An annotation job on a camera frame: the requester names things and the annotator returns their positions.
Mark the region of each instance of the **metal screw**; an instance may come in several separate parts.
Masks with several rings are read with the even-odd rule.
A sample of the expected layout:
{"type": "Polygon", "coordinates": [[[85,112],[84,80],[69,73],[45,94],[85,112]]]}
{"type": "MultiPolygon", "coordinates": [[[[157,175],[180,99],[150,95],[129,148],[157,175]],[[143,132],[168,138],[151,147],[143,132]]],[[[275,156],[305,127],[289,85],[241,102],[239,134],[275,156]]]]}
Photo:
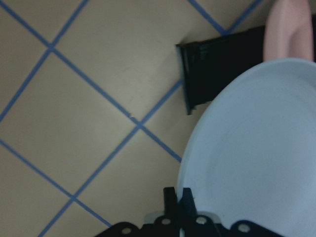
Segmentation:
{"type": "Polygon", "coordinates": [[[196,222],[200,225],[204,225],[206,224],[207,222],[207,219],[203,216],[198,216],[197,219],[196,219],[196,222]]]}
{"type": "Polygon", "coordinates": [[[171,220],[168,218],[164,218],[164,219],[162,219],[161,223],[166,226],[166,225],[169,225],[171,223],[171,220]]]}
{"type": "Polygon", "coordinates": [[[122,234],[123,234],[123,235],[128,235],[128,234],[130,234],[131,232],[132,232],[131,228],[124,228],[124,229],[122,230],[122,234]]]}
{"type": "Polygon", "coordinates": [[[246,224],[240,224],[238,226],[238,230],[243,233],[248,233],[250,231],[250,227],[246,224]]]}

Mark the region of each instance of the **tiled floor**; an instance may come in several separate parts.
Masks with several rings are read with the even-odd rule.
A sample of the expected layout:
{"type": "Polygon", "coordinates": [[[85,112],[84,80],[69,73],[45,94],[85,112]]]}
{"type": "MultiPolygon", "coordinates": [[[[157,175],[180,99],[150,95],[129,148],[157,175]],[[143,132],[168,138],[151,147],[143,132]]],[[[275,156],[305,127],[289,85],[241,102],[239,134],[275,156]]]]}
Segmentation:
{"type": "Polygon", "coordinates": [[[163,210],[207,107],[186,115],[174,45],[262,25],[272,2],[0,0],[0,236],[163,210]]]}

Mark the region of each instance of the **plate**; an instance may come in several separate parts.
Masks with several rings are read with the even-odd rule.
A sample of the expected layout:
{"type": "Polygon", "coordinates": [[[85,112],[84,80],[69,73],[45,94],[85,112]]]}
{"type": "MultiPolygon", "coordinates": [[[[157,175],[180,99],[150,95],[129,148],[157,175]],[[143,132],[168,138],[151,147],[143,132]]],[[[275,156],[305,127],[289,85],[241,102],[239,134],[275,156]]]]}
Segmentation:
{"type": "Polygon", "coordinates": [[[207,108],[187,144],[177,196],[226,228],[249,220],[316,236],[316,66],[278,59],[246,71],[207,108]]]}

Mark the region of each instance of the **white plate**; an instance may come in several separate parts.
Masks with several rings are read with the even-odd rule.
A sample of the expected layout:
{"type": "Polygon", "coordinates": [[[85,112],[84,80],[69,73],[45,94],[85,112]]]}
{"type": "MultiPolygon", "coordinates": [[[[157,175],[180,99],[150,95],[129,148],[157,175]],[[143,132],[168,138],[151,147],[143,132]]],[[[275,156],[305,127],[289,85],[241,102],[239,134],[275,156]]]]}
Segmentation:
{"type": "Polygon", "coordinates": [[[262,63],[212,102],[188,142],[177,195],[230,228],[250,220],[284,236],[316,236],[316,66],[262,63]]]}

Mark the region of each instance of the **pink object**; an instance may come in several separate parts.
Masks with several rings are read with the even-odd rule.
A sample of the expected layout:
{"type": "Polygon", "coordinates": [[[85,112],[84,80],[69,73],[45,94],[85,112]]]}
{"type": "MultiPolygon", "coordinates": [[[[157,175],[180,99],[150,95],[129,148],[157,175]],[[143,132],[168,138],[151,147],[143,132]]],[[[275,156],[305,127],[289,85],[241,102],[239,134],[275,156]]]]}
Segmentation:
{"type": "Polygon", "coordinates": [[[266,24],[264,61],[287,57],[313,61],[313,44],[308,0],[277,0],[266,24]]]}

